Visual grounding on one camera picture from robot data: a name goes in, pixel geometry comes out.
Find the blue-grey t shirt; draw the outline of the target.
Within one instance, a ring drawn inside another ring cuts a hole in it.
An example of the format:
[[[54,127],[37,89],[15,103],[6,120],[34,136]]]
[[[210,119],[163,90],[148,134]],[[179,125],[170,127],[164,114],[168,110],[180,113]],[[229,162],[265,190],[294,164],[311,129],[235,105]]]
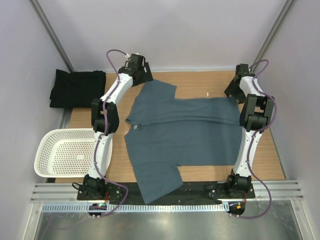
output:
[[[175,97],[176,86],[147,82],[126,118],[128,156],[143,202],[183,185],[180,166],[232,166],[241,145],[234,98]]]

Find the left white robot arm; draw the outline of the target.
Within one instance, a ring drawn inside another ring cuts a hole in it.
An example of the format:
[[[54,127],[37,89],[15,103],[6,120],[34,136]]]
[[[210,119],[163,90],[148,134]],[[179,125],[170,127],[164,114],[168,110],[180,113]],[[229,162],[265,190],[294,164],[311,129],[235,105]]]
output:
[[[119,128],[118,104],[132,87],[151,82],[149,63],[138,53],[126,54],[124,66],[116,70],[116,79],[100,98],[91,103],[94,148],[90,167],[78,189],[78,200],[101,200],[107,194],[106,173],[111,162],[112,139]]]

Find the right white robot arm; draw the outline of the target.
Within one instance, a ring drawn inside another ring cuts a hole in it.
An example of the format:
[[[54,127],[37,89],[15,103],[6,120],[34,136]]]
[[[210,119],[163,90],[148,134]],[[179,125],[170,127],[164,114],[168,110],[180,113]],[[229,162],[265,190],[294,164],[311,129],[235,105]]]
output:
[[[225,192],[231,198],[241,198],[253,191],[253,161],[264,131],[274,122],[277,107],[275,99],[263,92],[257,75],[248,64],[235,68],[235,76],[224,91],[243,104],[239,125],[242,127],[240,148],[236,163],[227,177]]]

